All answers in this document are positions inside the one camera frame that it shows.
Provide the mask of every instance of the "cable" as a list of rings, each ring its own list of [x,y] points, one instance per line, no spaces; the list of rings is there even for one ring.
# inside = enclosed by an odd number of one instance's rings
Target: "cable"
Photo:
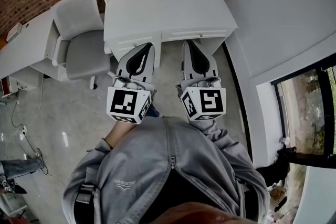
[[[35,150],[33,148],[33,146],[31,145],[30,141],[28,140],[27,136],[25,135],[25,132],[22,130],[22,135],[25,137],[25,139],[27,140],[28,142],[28,145],[30,146],[31,150],[35,153]],[[22,151],[29,156],[29,154],[27,152],[25,152],[25,150],[22,148],[21,144],[20,144],[20,140],[17,138],[17,135],[16,135],[16,139],[17,139],[17,143],[19,144],[20,148],[22,149]]]
[[[49,170],[48,170],[48,167],[47,166],[43,166],[42,168],[41,168],[41,170],[42,170],[42,172],[45,174],[45,175],[50,175],[49,174]]]
[[[33,118],[33,120],[32,120],[29,124],[26,125],[27,127],[33,124],[33,122],[35,121],[37,115],[40,113],[40,110],[41,110],[41,107],[42,107],[42,100],[43,100],[43,81],[44,81],[44,80],[43,80],[43,77],[42,77],[40,107],[38,108],[38,111],[37,111],[35,117]]]
[[[56,176],[53,176],[53,175],[49,174],[47,166],[45,166],[43,168],[41,168],[42,173],[44,173],[46,176],[50,176],[50,177],[54,178],[58,182],[58,184],[60,184],[63,188],[65,188],[65,186],[60,181],[58,181]]]
[[[19,130],[19,129],[16,129],[15,132],[11,134],[9,141],[8,141],[7,144],[6,144],[6,155],[5,155],[5,160],[6,160],[7,156],[8,156],[8,144],[12,141],[13,135],[14,135],[15,133],[17,133],[18,130]]]
[[[37,111],[35,117],[33,118],[33,120],[32,120],[29,124],[26,125],[27,127],[33,124],[33,122],[35,121],[37,115],[40,113],[40,110],[41,110],[41,107],[42,107],[42,101],[43,101],[43,82],[44,82],[44,79],[43,79],[43,77],[42,77],[40,106],[39,106],[38,111]],[[16,106],[17,106],[17,102],[18,102],[18,100],[19,100],[19,94],[20,94],[20,90],[18,90],[18,92],[17,92],[17,98],[16,98],[15,106],[14,106],[14,109],[13,109],[13,112],[12,112],[12,117],[11,117],[12,126],[13,126],[14,128],[18,128],[18,127],[20,127],[20,126],[23,127],[22,123],[19,124],[18,126],[15,126],[15,125],[14,125],[14,122],[13,122],[13,115],[14,115],[14,112],[15,112],[15,109],[16,109]]]
[[[13,115],[14,115],[14,111],[15,111],[15,108],[16,108],[16,105],[17,105],[17,101],[19,100],[19,93],[20,93],[20,90],[18,90],[18,92],[17,92],[17,98],[16,98],[15,106],[14,106],[14,109],[13,109],[13,112],[12,112],[12,117],[11,117],[12,126],[14,128],[19,128],[20,126],[22,126],[22,124],[19,124],[18,126],[15,126],[14,122],[13,122]]]

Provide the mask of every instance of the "gray office chair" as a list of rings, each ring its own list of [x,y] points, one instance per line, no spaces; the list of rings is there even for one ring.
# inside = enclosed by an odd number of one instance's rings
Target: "gray office chair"
[[[104,24],[96,0],[61,0],[52,8],[60,33],[53,65],[65,65],[69,80],[91,77],[90,88],[97,87],[96,76],[110,72],[110,56],[104,53]]]

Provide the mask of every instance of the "white countertop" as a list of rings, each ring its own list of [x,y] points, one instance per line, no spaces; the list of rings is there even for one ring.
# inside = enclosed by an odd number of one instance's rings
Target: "white countertop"
[[[50,56],[47,44],[53,21],[51,11],[40,14],[0,50],[0,79]]]
[[[104,40],[191,27],[237,25],[224,0],[109,0]]]

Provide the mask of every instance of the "hand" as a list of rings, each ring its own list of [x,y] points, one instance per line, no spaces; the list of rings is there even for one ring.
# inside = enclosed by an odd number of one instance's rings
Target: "hand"
[[[129,133],[135,126],[136,124],[134,123],[117,121],[112,131],[105,137],[105,141],[111,147],[115,147],[120,139]]]

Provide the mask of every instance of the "hoodie logo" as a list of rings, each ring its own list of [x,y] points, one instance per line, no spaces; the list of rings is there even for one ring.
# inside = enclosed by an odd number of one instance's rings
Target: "hoodie logo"
[[[125,182],[120,180],[115,180],[114,183],[118,188],[121,188],[122,190],[131,189],[136,181],[131,182]]]

